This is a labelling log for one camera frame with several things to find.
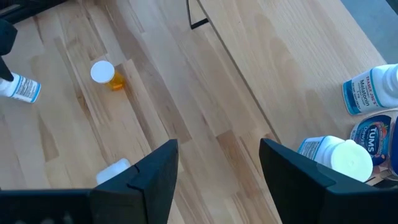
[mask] white supplement bottle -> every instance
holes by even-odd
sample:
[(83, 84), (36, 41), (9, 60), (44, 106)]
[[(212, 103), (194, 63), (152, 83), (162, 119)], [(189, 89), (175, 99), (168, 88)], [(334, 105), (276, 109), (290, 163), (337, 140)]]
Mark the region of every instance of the white supplement bottle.
[(114, 164), (108, 166), (107, 168), (105, 168), (104, 170), (102, 170), (97, 174), (96, 176), (97, 184), (98, 185), (102, 184), (103, 182), (106, 182), (112, 179), (113, 177), (116, 177), (121, 172), (125, 171), (130, 167), (131, 167), (130, 162), (125, 158), (115, 162)]
[(304, 139), (297, 152), (353, 179), (365, 182), (373, 170), (371, 156), (353, 140), (333, 136)]
[(398, 107), (398, 64), (381, 65), (343, 84), (350, 114), (363, 114)]
[(0, 78), (0, 95), (34, 103), (40, 93), (41, 84), (18, 74), (11, 74), (14, 77), (12, 82)]

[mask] light wood surface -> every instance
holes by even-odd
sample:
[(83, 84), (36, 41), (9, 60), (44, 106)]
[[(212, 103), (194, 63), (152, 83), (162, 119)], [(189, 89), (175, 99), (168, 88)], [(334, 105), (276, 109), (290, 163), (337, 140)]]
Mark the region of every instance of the light wood surface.
[[(280, 222), (258, 158), (272, 131), (213, 28), (190, 30), (178, 0), (83, 3), (16, 24), (4, 59), (42, 91), (33, 105), (0, 99), (0, 187), (94, 187), (108, 165), (177, 138), (169, 223)], [(125, 76), (123, 90), (91, 80), (104, 59)]]
[(385, 64), (339, 0), (199, 0), (281, 143), (346, 139), (341, 85)]

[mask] prescription bottle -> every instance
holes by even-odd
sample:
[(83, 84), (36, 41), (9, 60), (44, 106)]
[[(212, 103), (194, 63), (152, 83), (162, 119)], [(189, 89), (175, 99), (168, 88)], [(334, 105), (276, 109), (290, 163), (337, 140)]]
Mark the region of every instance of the prescription bottle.
[(123, 76), (107, 61), (96, 62), (91, 68), (91, 77), (97, 82), (106, 85), (110, 90), (121, 90), (124, 85)]

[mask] white bottle cap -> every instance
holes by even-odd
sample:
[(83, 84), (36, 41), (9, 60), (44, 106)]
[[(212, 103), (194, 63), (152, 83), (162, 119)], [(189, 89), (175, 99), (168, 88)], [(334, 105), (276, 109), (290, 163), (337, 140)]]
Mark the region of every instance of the white bottle cap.
[(112, 179), (113, 177), (117, 176), (121, 172), (125, 171), (126, 169), (130, 168), (130, 162), (123, 158), (114, 164), (110, 165), (109, 167), (105, 168), (101, 172), (99, 172), (96, 176), (97, 184), (102, 184), (103, 182), (106, 182), (109, 179)]
[(383, 87), (391, 96), (398, 98), (398, 64), (387, 69)]
[(91, 68), (91, 77), (98, 83), (107, 83), (112, 80), (114, 76), (114, 67), (111, 62), (99, 61)]
[(333, 170), (365, 182), (373, 170), (372, 158), (367, 150), (353, 140), (346, 140), (335, 146), (330, 156)]

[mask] bottle label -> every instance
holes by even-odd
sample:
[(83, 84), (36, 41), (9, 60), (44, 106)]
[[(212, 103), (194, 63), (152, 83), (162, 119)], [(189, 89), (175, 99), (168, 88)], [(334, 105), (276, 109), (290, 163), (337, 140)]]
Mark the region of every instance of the bottle label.
[(365, 119), (351, 132), (351, 139), (371, 155), (373, 165), (382, 164), (388, 156), (391, 117), (377, 115)]
[(19, 80), (11, 98), (33, 103), (39, 95), (41, 85), (31, 79), (19, 75)]
[(373, 85), (373, 69), (364, 72), (343, 84), (343, 96), (350, 114), (376, 111), (380, 104)]
[(319, 147), (321, 146), (321, 143), (325, 138), (326, 137), (304, 139), (297, 152), (309, 159), (315, 160), (315, 156), (317, 156)]

